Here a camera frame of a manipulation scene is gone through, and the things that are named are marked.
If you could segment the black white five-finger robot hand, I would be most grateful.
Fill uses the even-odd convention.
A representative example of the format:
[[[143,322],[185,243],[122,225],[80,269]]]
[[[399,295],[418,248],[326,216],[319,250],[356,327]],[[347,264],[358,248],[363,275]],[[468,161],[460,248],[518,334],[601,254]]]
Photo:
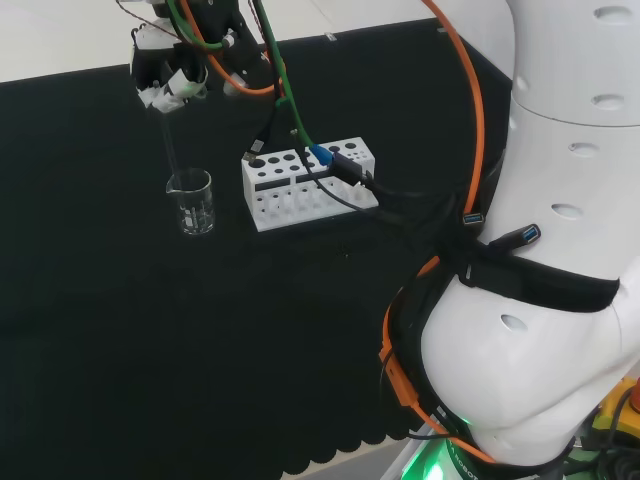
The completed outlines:
[[[222,48],[195,34],[177,1],[152,1],[156,18],[131,32],[130,76],[147,109],[169,114],[206,90],[206,56]]]

